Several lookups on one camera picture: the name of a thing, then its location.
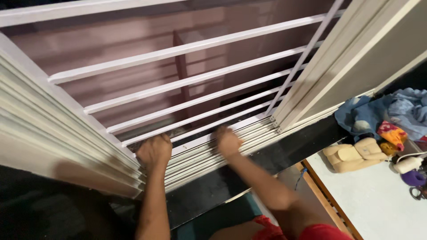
white table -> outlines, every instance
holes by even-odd
[[[307,161],[364,240],[427,239],[427,200],[413,199],[390,163],[334,173],[322,152]]]

person's left hand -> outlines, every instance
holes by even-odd
[[[170,138],[162,133],[147,139],[136,152],[136,156],[145,164],[148,171],[155,167],[166,169],[172,156]]]

wall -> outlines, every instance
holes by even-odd
[[[308,112],[305,119],[377,87],[427,50],[427,0],[421,1]]]
[[[5,30],[5,34],[51,75],[172,47],[173,31],[209,31],[215,27],[222,27],[227,33],[240,32],[325,13],[332,2],[333,0],[229,0],[222,1],[225,7],[211,8],[212,3],[209,1],[184,1],[9,27]],[[203,50],[199,54],[202,58],[193,58],[194,62],[191,62],[189,66],[192,69],[191,74],[211,71],[305,45],[318,25],[311,24],[230,43],[223,46],[221,56],[217,56],[215,48]],[[211,31],[210,35],[219,36],[221,32]],[[221,87],[232,87],[271,74],[274,69],[297,58],[298,56],[291,56],[227,74],[223,77]],[[175,60],[169,58],[79,79],[60,86],[82,106],[88,106],[176,80],[178,73]],[[199,89],[201,91],[198,92],[198,97],[207,94],[203,91],[207,89],[203,84]],[[182,102],[184,97],[181,90],[175,89],[95,113],[94,117],[109,127]],[[174,118],[176,121],[187,117],[187,114],[186,111],[179,111],[145,124],[167,118]]]

person's right hand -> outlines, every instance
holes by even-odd
[[[166,169],[172,156],[170,138],[162,133],[147,139],[136,152],[136,156],[145,164],[148,171],[156,166]]]
[[[232,155],[239,154],[239,148],[243,140],[239,139],[231,128],[220,126],[215,134],[218,143],[218,151],[225,159],[229,159]]]

pink wall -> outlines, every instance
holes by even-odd
[[[240,32],[325,13],[332,2],[333,0],[271,0],[145,17],[135,16],[135,11],[129,14],[129,17],[123,17],[126,16],[126,11],[122,10],[120,18],[115,19],[112,12],[107,20],[100,22],[93,19],[88,20],[88,23],[84,22],[89,17],[97,17],[94,15],[81,18],[80,21],[70,18],[16,26],[11,31],[13,34],[9,36],[36,64],[51,75],[172,47],[173,31],[181,35],[198,31],[209,37],[216,37],[224,32]],[[196,75],[305,45],[318,25],[311,24],[187,54],[188,74]],[[271,74],[274,69],[296,60],[297,57],[291,56],[227,74],[214,81],[215,89],[229,88]],[[88,106],[176,80],[178,72],[175,58],[169,58],[60,86],[82,106]],[[211,93],[209,84],[212,84],[212,80],[210,82],[190,86],[189,91],[197,97]],[[175,89],[95,113],[94,117],[108,127],[183,101],[184,94],[181,89]],[[203,111],[210,110],[208,108],[209,105],[205,105]],[[174,117],[179,120],[187,117],[187,114],[188,111],[179,111],[161,119]]]

